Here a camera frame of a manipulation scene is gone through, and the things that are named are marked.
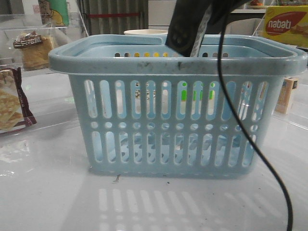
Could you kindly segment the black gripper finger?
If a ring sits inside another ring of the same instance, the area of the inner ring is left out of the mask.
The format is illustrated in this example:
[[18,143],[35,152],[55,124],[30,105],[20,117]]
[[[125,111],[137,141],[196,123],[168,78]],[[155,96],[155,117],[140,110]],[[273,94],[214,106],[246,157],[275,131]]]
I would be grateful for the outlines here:
[[213,25],[246,0],[178,0],[166,45],[184,57],[197,57],[208,25]]

